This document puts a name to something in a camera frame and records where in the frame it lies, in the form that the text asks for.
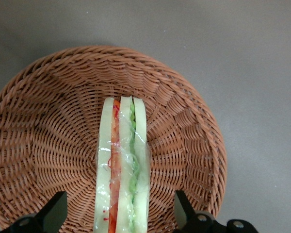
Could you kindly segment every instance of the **red tomato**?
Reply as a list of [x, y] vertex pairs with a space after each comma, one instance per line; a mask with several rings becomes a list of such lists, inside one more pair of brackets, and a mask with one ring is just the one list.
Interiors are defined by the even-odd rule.
[[110, 197], [110, 214], [109, 214], [109, 233], [115, 233], [118, 197], [120, 191], [120, 174], [121, 174], [121, 157], [119, 150], [119, 111], [120, 102], [113, 102], [112, 116], [112, 134], [111, 134], [111, 197]]

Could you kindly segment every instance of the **wicker basket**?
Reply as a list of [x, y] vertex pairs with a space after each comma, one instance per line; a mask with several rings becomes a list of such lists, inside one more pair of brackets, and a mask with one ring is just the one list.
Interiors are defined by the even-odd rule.
[[146, 104], [151, 158], [149, 232], [174, 229], [174, 191], [217, 215], [226, 151], [198, 92], [177, 72], [136, 51], [89, 46], [41, 58], [0, 93], [0, 226], [68, 192], [61, 232], [92, 232], [96, 146], [106, 97]]

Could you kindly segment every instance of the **gray floor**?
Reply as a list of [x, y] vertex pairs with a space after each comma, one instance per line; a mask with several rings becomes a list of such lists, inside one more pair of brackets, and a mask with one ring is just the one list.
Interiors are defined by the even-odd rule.
[[218, 220], [291, 232], [291, 1], [0, 1], [0, 90], [67, 47], [130, 47], [203, 96], [228, 152]]

